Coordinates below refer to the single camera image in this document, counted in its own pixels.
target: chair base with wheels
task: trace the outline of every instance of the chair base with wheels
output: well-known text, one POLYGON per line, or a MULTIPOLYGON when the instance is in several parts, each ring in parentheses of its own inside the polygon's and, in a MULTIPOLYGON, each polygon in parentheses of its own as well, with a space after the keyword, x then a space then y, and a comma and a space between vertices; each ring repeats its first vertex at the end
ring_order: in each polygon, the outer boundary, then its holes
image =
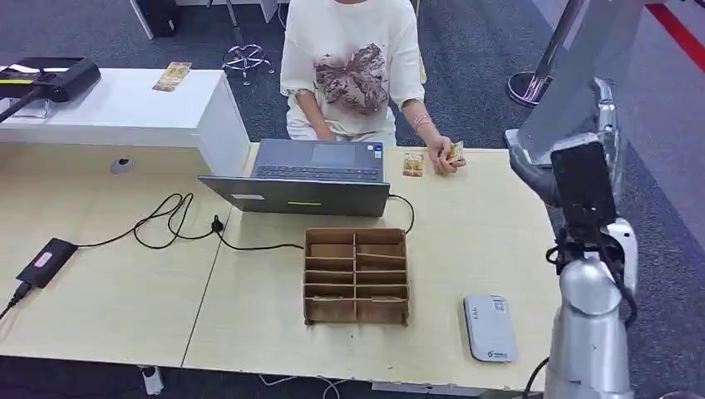
POLYGON ((249 79, 247 71, 259 67, 262 64, 268 68, 267 73, 275 73, 274 68, 272 68, 272 63, 269 62, 264 55, 262 47, 256 44, 245 44, 232 47, 225 53, 222 68, 225 69, 226 72, 231 70, 242 73, 244 78, 243 85, 249 86, 252 84, 252 81, 249 79))
MULTIPOLYGON (((243 85, 250 86, 252 81, 249 79, 248 71, 254 70, 263 64, 268 68, 267 72, 269 74, 274 74, 275 70, 272 67, 272 63, 267 59, 262 47, 257 44, 246 44, 244 42, 238 20, 235 17, 233 2, 231 0, 225 0, 225 3, 228 7, 228 14, 230 14, 230 21, 233 23, 237 45, 230 48, 223 56, 222 68, 226 73, 228 71, 241 73, 244 78, 243 85)), ((210 7, 212 4, 213 0, 209 0, 206 7, 210 7)))

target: woman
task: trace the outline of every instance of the woman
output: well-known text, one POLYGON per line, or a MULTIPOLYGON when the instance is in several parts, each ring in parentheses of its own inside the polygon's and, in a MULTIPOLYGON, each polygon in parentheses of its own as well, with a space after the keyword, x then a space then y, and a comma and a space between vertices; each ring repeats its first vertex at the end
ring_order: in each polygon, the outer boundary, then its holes
POLYGON ((396 145, 392 99, 436 172, 455 173, 466 162, 447 161, 451 140, 423 104, 419 60, 408 0, 291 0, 281 76, 289 135, 396 145))

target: person's hand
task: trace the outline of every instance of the person's hand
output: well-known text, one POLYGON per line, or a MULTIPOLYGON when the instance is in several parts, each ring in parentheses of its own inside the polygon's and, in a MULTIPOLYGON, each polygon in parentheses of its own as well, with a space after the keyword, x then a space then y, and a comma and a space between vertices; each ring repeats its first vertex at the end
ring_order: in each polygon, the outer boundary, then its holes
POLYGON ((322 129, 316 130, 316 135, 318 136, 318 139, 321 141, 335 141, 336 140, 335 133, 331 132, 327 126, 325 126, 322 129))
POLYGON ((463 159, 455 162, 448 162, 448 156, 451 154, 452 146, 453 142, 451 139, 441 135, 440 133, 434 135, 426 142, 428 156, 431 158, 433 169, 436 173, 456 173, 458 168, 461 168, 467 164, 467 162, 463 159))

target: red stripe on floor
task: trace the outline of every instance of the red stripe on floor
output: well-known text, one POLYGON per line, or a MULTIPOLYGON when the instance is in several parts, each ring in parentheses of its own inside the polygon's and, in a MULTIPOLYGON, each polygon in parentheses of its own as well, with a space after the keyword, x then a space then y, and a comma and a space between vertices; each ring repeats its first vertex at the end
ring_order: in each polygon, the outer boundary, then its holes
POLYGON ((663 4, 647 4, 646 8, 671 35, 673 40, 705 72, 705 46, 663 4))

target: laptop trackpad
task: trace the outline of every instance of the laptop trackpad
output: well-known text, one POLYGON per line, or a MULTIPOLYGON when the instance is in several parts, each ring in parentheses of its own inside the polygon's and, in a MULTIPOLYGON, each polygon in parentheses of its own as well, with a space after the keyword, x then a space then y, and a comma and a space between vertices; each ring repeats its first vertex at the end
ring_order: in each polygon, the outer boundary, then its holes
POLYGON ((314 165, 355 165, 355 145, 316 144, 311 161, 314 165))

